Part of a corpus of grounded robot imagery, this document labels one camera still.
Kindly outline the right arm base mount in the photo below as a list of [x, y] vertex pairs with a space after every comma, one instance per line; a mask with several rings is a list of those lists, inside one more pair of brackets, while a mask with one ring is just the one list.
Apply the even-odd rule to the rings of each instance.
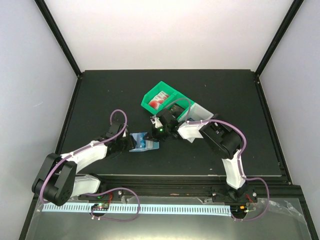
[[244, 184], [239, 189], [234, 189], [229, 185], [213, 185], [211, 187], [211, 197], [214, 202], [244, 204], [250, 201], [256, 203], [257, 195], [254, 195], [255, 188]]

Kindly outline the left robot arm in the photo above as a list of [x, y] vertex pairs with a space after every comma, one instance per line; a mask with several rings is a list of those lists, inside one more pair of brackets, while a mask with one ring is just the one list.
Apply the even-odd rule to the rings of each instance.
[[70, 198], [92, 195], [103, 199], [108, 192], [106, 185], [95, 173], [77, 174], [89, 165], [111, 155], [133, 150], [137, 141], [123, 123], [113, 123], [109, 130], [87, 145], [61, 155], [46, 156], [31, 191], [44, 203], [64, 205]]

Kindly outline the blue VIP card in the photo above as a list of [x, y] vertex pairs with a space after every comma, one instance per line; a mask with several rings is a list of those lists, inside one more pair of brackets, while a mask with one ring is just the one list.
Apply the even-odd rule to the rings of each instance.
[[135, 149], [145, 149], [146, 148], [146, 140], [144, 139], [144, 136], [147, 134], [147, 132], [137, 132], [132, 133], [131, 136], [136, 141]]

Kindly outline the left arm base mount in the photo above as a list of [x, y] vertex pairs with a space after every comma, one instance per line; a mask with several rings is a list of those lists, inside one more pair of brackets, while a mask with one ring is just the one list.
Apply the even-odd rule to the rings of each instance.
[[77, 196], [78, 200], [86, 200], [89, 202], [112, 202], [118, 200], [122, 194], [124, 193], [124, 190], [117, 189], [114, 191], [111, 191], [109, 193], [93, 196], [93, 195], [87, 195], [87, 194], [81, 194]]

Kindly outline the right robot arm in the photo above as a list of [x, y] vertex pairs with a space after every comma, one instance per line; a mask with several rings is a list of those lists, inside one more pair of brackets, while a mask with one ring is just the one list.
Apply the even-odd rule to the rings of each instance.
[[226, 173], [226, 187], [214, 191], [221, 198], [238, 202], [246, 195], [246, 175], [242, 153], [247, 146], [244, 134], [219, 115], [209, 119], [178, 121], [169, 110], [161, 110], [150, 118], [152, 128], [143, 137], [146, 141], [159, 142], [167, 138], [187, 140], [203, 139], [222, 160]]

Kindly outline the light blue card holder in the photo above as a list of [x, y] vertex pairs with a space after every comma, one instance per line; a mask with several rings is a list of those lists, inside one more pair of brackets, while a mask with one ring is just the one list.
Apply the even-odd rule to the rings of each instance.
[[129, 152], [145, 152], [151, 150], [158, 150], [160, 148], [159, 142], [154, 142], [151, 140], [145, 140], [144, 136], [147, 132], [137, 132], [131, 133], [130, 135], [136, 142], [136, 145], [133, 149], [129, 150]]

